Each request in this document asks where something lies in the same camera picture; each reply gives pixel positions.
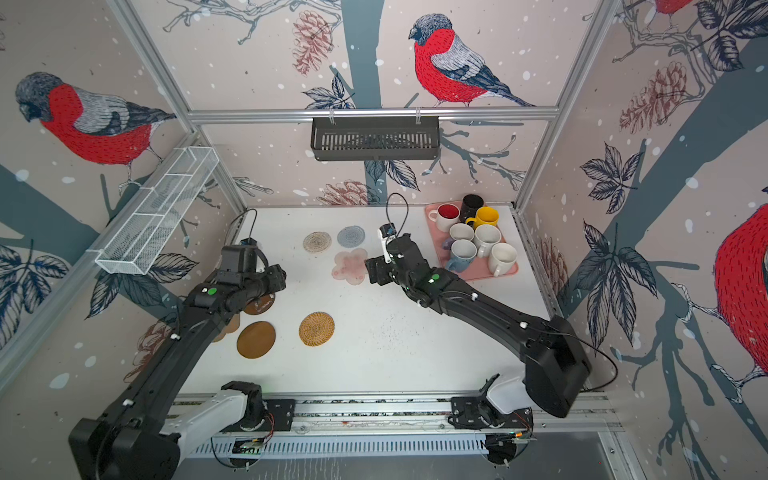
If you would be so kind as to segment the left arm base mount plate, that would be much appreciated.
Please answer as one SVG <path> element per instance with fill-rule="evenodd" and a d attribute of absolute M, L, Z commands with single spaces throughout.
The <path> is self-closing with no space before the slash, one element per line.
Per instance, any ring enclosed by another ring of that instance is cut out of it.
<path fill-rule="evenodd" d="M 289 432 L 292 429 L 297 402 L 295 399 L 267 399 L 260 421 L 243 419 L 229 425 L 221 433 Z"/>

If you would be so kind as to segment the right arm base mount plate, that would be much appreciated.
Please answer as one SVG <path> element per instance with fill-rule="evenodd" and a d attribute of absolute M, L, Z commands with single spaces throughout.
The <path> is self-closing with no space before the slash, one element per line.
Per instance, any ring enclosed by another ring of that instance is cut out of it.
<path fill-rule="evenodd" d="M 527 408 L 509 414 L 500 413 L 488 400 L 480 397 L 453 397 L 447 421 L 456 429 L 522 429 L 533 427 L 532 411 Z"/>

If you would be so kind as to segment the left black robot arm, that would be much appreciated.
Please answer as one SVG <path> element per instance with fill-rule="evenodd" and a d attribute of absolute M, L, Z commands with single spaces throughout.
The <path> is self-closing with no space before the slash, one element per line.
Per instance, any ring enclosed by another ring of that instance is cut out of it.
<path fill-rule="evenodd" d="M 227 245 L 221 264 L 186 297 L 170 337 L 145 369 L 97 419 L 81 419 L 68 443 L 83 479 L 170 479 L 182 436 L 165 434 L 166 416 L 213 340 L 245 307 L 286 287 L 256 240 Z"/>

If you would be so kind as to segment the blue woven round coaster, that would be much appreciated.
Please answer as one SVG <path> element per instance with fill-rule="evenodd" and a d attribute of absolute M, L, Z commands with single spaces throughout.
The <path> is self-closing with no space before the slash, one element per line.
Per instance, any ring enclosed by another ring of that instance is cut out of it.
<path fill-rule="evenodd" d="M 352 225 L 344 227 L 337 235 L 337 242 L 343 248 L 353 249 L 360 246 L 365 240 L 366 234 L 362 227 Z"/>

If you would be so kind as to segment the brown wooden round coaster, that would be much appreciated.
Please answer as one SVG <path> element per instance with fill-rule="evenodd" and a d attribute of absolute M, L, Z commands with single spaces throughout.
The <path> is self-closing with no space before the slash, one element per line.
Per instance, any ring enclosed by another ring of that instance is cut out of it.
<path fill-rule="evenodd" d="M 246 359 L 258 359 L 274 346 L 276 331 L 269 322 L 259 321 L 248 325 L 237 339 L 237 351 Z"/>

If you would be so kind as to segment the beige woven round coaster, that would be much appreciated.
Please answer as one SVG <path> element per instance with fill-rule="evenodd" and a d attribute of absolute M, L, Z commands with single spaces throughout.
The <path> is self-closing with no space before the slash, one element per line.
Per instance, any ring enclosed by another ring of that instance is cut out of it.
<path fill-rule="evenodd" d="M 316 231 L 304 238 L 302 246 L 309 253 L 319 253 L 327 250 L 331 244 L 332 238 L 329 233 Z"/>

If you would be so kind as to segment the dark brown scratched round coaster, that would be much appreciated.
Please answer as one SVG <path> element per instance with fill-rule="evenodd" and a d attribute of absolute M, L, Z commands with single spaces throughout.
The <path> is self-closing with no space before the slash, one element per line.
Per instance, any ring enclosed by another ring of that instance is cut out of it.
<path fill-rule="evenodd" d="M 265 295 L 263 297 L 260 297 L 257 300 L 253 300 L 252 302 L 248 303 L 246 307 L 244 308 L 244 312 L 248 315 L 261 315 L 265 312 L 267 312 L 275 303 L 275 295 L 269 294 Z"/>

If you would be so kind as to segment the rattan woven round coaster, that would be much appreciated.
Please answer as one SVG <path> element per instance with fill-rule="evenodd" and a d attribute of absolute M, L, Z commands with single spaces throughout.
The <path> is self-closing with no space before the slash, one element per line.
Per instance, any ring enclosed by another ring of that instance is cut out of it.
<path fill-rule="evenodd" d="M 299 338 L 307 346 L 316 347 L 326 343 L 335 332 L 335 322 L 325 312 L 307 315 L 299 326 Z"/>

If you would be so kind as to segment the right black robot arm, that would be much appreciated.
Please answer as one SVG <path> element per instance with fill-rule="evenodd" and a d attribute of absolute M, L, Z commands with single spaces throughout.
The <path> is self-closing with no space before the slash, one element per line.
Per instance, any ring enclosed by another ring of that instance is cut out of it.
<path fill-rule="evenodd" d="M 525 366 L 527 396 L 548 414 L 568 415 L 592 367 L 571 325 L 562 317 L 544 320 L 477 291 L 458 274 L 432 267 L 408 234 L 390 236 L 385 254 L 368 258 L 372 284 L 395 283 L 423 308 L 459 319 L 518 356 Z"/>

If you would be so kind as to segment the pink flower resin coaster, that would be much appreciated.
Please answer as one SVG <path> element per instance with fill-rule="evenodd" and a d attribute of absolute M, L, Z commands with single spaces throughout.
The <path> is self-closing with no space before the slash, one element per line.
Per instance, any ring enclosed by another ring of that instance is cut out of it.
<path fill-rule="evenodd" d="M 332 277 L 335 280 L 346 281 L 350 285 L 361 284 L 367 276 L 365 266 L 367 256 L 367 251 L 362 248 L 338 253 L 334 258 Z"/>

